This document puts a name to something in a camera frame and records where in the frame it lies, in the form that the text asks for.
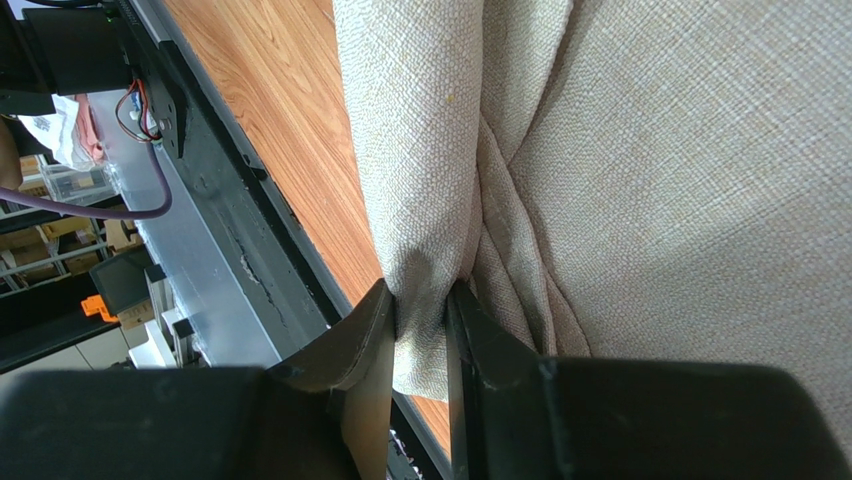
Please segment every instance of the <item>wooden surface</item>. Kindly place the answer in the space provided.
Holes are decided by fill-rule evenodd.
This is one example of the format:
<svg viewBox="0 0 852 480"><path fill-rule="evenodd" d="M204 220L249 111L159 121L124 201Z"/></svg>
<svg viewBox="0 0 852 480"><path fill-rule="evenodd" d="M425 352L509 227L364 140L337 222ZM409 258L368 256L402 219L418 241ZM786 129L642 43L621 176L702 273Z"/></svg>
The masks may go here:
<svg viewBox="0 0 852 480"><path fill-rule="evenodd" d="M163 0L354 305L381 277L349 119L331 0ZM449 453L449 411L413 397Z"/></svg>

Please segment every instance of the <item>fabric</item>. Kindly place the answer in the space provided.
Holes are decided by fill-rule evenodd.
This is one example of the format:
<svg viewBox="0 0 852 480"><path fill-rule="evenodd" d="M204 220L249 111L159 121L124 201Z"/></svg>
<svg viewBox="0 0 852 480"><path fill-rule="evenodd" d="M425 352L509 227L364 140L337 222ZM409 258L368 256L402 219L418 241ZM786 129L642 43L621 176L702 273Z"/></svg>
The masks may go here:
<svg viewBox="0 0 852 480"><path fill-rule="evenodd" d="M465 278L544 354L782 367L852 456L852 4L340 0L335 20L395 388L446 398Z"/></svg>

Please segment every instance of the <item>beige fabric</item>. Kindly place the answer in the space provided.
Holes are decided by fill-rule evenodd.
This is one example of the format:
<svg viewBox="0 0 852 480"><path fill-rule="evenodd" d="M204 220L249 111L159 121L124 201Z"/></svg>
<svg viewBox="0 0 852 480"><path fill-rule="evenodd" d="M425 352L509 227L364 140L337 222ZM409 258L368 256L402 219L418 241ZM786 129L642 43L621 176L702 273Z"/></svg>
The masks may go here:
<svg viewBox="0 0 852 480"><path fill-rule="evenodd" d="M852 455L852 4L340 0L395 387L472 278L547 354L777 365Z"/></svg>

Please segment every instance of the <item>black wire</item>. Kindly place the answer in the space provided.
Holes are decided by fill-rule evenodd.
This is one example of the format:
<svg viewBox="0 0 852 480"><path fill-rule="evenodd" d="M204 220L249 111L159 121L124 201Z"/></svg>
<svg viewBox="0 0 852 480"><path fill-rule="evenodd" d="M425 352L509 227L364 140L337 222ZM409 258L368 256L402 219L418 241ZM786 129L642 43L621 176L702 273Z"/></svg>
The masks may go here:
<svg viewBox="0 0 852 480"><path fill-rule="evenodd" d="M100 0L27 0L30 3L41 5L44 7L59 7L59 8L80 8L94 7L101 3Z"/></svg>

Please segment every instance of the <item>purple cable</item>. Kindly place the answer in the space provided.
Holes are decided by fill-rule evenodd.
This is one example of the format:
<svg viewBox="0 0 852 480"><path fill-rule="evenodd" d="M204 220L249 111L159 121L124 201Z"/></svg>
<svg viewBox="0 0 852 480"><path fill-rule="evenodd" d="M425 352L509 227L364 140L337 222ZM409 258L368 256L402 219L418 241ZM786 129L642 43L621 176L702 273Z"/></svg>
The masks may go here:
<svg viewBox="0 0 852 480"><path fill-rule="evenodd" d="M54 202L44 198L33 197L16 190L8 188L0 188L0 199L8 202L14 202L28 207L48 210L62 215L73 215L75 217L90 217L100 218L103 220L148 220L165 215L172 208L172 191L169 189L169 182L166 181L166 175L160 167L160 162L157 161L157 154L154 152L154 146L150 143L147 145L148 160L154 167L154 173L157 180L160 182L160 187L163 189L163 204L153 210L135 210L135 211L119 211L108 210L106 208L80 207L77 205L69 205L62 202Z"/></svg>

